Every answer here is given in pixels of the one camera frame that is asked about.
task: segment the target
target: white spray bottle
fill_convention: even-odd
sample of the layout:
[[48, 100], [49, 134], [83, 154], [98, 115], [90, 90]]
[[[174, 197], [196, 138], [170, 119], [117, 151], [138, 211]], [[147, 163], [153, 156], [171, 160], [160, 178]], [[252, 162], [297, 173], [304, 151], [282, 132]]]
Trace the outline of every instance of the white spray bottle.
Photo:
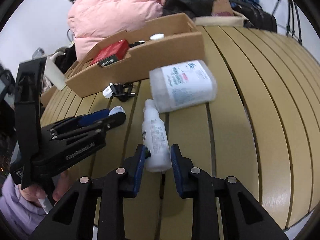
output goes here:
[[162, 172], [172, 167], [170, 149], [164, 122], [152, 99], [145, 102], [144, 122], [142, 123], [143, 144], [149, 149], [151, 157], [146, 159], [147, 171]]

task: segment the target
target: white wall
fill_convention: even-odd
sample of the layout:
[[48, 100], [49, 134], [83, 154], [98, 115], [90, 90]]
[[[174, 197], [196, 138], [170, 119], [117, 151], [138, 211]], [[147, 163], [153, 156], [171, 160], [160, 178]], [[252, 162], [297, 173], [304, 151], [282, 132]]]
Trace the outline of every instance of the white wall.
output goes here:
[[[271, 12], [276, 0], [260, 0]], [[47, 54], [67, 46], [67, 15], [71, 3], [67, 0], [24, 0], [0, 32], [0, 62], [16, 76], [21, 61], [31, 58], [41, 47]], [[287, 22], [287, 0], [282, 0], [276, 12], [279, 24]], [[303, 45], [320, 62], [320, 39], [300, 11]]]
[[[276, 1], [277, 0], [260, 0], [260, 5], [265, 11], [272, 13]], [[302, 44], [317, 59], [317, 61], [320, 62], [320, 39], [303, 12], [299, 8], [298, 11], [301, 23]], [[275, 17], [278, 24], [286, 27], [288, 21], [288, 0], [281, 0], [275, 13]], [[296, 16], [295, 20], [295, 35], [298, 36], [298, 23]], [[278, 33], [286, 34], [286, 30], [278, 26]]]

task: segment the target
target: red box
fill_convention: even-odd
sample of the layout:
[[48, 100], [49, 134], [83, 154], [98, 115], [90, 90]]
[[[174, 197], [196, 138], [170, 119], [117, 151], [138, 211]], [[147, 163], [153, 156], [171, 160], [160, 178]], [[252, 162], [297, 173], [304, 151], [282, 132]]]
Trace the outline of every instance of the red box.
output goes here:
[[98, 63], [101, 67], [106, 67], [114, 62], [124, 58], [124, 55], [129, 49], [127, 40], [121, 40], [109, 45], [108, 47], [100, 50], [98, 55], [91, 61], [90, 66]]

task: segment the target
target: purple sleeve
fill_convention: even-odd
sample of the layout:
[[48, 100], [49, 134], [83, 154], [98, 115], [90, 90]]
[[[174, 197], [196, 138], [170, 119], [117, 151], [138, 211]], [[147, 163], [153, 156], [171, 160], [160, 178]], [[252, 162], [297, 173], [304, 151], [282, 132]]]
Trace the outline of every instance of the purple sleeve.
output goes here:
[[11, 175], [7, 177], [2, 186], [0, 210], [13, 231], [22, 240], [28, 239], [45, 216], [43, 208], [34, 206], [21, 196]]

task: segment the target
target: human hand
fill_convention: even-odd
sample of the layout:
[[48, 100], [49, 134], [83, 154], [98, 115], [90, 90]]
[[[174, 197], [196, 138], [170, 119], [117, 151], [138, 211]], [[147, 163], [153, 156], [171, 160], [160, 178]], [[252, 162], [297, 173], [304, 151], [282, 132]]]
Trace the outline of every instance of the human hand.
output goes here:
[[[69, 176], [68, 170], [66, 170], [60, 174], [57, 187], [55, 188], [52, 194], [53, 199], [55, 201], [59, 201], [62, 198], [62, 196], [69, 190], [71, 185], [71, 178]], [[21, 195], [26, 200], [30, 201], [37, 207], [41, 207], [41, 204], [39, 203], [38, 199], [46, 198], [45, 191], [38, 184], [33, 184], [30, 187], [27, 187], [23, 190], [21, 190], [19, 185], [19, 190]]]

